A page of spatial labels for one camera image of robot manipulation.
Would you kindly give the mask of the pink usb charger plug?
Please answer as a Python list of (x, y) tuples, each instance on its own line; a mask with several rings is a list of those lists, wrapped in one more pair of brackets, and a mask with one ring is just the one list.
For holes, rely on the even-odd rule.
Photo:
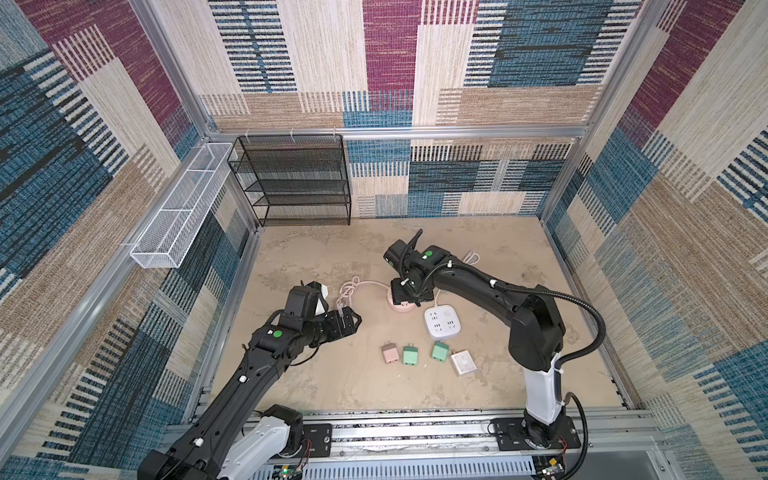
[(386, 364), (396, 363), (400, 361), (399, 350), (394, 343), (389, 343), (382, 347), (382, 356)]

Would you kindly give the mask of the green usb charger plug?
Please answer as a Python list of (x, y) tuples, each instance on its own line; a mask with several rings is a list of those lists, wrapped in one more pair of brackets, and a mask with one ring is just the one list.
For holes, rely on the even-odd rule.
[(402, 362), (404, 365), (416, 366), (419, 363), (418, 348), (414, 346), (405, 346), (402, 350)]

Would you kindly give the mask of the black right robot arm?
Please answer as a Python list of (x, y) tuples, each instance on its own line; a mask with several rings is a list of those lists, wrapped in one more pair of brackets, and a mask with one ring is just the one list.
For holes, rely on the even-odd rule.
[(565, 325), (554, 298), (541, 286), (505, 283), (442, 248), (419, 252), (414, 245), (398, 240), (383, 255), (398, 273), (391, 282), (393, 300), (419, 305), (440, 289), (500, 319), (509, 328), (508, 351), (524, 371), (526, 441), (550, 447), (564, 422), (559, 360)]

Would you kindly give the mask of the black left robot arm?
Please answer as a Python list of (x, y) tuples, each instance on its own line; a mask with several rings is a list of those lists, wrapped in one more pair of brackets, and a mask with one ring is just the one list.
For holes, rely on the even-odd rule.
[(288, 407), (264, 411), (243, 431), (258, 403), (305, 348), (354, 335), (362, 318), (351, 307), (329, 307), (318, 282), (293, 287), (244, 347), (231, 378), (204, 413), (166, 452), (151, 451), (140, 479), (247, 479), (275, 456), (303, 451), (303, 417)]

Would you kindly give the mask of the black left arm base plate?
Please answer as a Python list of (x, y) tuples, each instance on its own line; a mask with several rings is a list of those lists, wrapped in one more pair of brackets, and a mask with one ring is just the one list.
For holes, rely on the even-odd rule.
[(330, 423), (304, 424), (301, 430), (289, 429), (287, 445), (272, 460), (298, 461), (330, 456), (333, 426)]

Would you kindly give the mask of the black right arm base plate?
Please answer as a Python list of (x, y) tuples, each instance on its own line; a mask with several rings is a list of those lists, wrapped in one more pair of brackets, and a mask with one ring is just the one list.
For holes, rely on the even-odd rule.
[(489, 423), (488, 432), (496, 439), (500, 451), (562, 451), (582, 447), (573, 420), (565, 415), (551, 425), (527, 416), (496, 418)]

